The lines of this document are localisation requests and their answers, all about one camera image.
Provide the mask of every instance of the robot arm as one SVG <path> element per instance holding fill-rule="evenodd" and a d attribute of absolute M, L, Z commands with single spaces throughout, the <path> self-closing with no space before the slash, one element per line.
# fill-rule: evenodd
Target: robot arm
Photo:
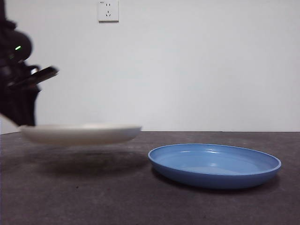
<path fill-rule="evenodd" d="M 31 41 L 15 30 L 15 23 L 6 20 L 4 8 L 4 0 L 0 0 L 0 114 L 18 126 L 34 126 L 35 101 L 40 92 L 37 84 L 55 76 L 58 70 L 26 65 Z"/>

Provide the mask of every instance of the plate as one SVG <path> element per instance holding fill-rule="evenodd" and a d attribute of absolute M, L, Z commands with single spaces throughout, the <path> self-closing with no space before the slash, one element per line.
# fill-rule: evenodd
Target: plate
<path fill-rule="evenodd" d="M 118 124 L 20 126 L 24 137 L 32 142 L 54 145 L 94 145 L 129 141 L 141 126 Z"/>
<path fill-rule="evenodd" d="M 212 189 L 261 185 L 281 167 L 276 157 L 251 149 L 216 144 L 175 144 L 149 152 L 156 171 L 174 181 Z"/>

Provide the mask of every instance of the dark tabletop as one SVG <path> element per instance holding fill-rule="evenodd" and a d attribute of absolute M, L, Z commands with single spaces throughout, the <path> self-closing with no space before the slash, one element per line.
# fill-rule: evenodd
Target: dark tabletop
<path fill-rule="evenodd" d="M 300 133 L 142 132 L 89 147 L 1 135 L 3 225 L 299 225 Z M 147 153 L 175 143 L 252 148 L 278 157 L 268 183 L 243 190 L 189 187 L 153 171 Z"/>

